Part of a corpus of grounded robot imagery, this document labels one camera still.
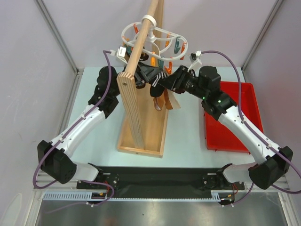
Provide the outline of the black striped sock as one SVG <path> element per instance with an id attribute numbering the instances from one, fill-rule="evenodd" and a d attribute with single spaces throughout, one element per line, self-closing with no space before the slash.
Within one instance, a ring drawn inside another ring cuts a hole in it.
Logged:
<path id="1" fill-rule="evenodd" d="M 164 92 L 164 87 L 159 84 L 160 80 L 167 77 L 167 74 L 161 71 L 150 81 L 150 96 L 159 97 Z"/>
<path id="2" fill-rule="evenodd" d="M 144 56 L 144 54 L 142 54 L 140 56 L 138 65 L 137 65 L 137 69 L 136 69 L 136 73 L 137 73 L 137 82 L 136 82 L 136 88 L 137 89 L 142 89 L 145 87 L 145 83 L 146 83 L 146 75 L 145 72 L 143 71 L 143 61 L 147 60 L 148 57 Z"/>

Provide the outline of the brown orange sock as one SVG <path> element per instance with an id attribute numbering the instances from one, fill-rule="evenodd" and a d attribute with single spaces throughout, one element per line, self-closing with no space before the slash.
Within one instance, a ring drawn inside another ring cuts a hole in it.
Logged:
<path id="1" fill-rule="evenodd" d="M 163 107 L 165 107 L 167 110 L 177 110 L 181 108 L 174 96 L 174 93 L 167 89 L 163 91 L 161 96 L 154 97 L 153 103 L 157 111 L 161 111 Z"/>

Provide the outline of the white round clip hanger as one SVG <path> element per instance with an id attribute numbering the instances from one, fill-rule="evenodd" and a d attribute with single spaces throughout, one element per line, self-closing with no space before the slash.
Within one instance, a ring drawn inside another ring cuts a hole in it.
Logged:
<path id="1" fill-rule="evenodd" d="M 188 50 L 188 42 L 180 34 L 157 27 L 157 21 L 154 17 L 145 15 L 142 21 L 126 26 L 121 33 L 123 44 L 130 51 L 134 49 L 145 20 L 150 22 L 150 29 L 146 35 L 142 53 L 148 54 L 150 60 L 154 57 L 156 59 L 156 66 L 165 68 L 170 72 L 173 62 L 182 61 L 185 58 Z"/>

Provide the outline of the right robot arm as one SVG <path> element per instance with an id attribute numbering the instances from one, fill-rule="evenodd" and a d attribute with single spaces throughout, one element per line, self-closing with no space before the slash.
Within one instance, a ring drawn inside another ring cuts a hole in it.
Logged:
<path id="1" fill-rule="evenodd" d="M 216 67 L 203 66 L 195 77 L 186 66 L 180 66 L 169 76 L 160 73 L 153 84 L 200 98 L 204 111 L 229 129 L 253 156 L 252 164 L 225 166 L 217 177 L 220 188 L 228 189 L 238 181 L 251 181 L 261 189 L 268 189 L 289 170 L 293 157 L 291 148 L 271 141 L 242 113 L 240 106 L 221 90 Z"/>

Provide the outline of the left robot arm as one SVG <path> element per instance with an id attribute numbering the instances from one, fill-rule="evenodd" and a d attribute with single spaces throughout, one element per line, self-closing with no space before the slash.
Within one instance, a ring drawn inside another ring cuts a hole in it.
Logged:
<path id="1" fill-rule="evenodd" d="M 81 115 L 51 141 L 39 142 L 37 145 L 39 163 L 32 179 L 35 188 L 47 187 L 37 184 L 39 170 L 53 178 L 48 186 L 56 182 L 66 184 L 72 180 L 87 181 L 92 188 L 103 185 L 103 176 L 98 166 L 92 163 L 74 162 L 71 158 L 87 135 L 108 119 L 118 106 L 120 91 L 117 76 L 116 69 L 111 66 L 110 61 L 107 61 L 107 65 L 98 73 L 94 93 Z"/>

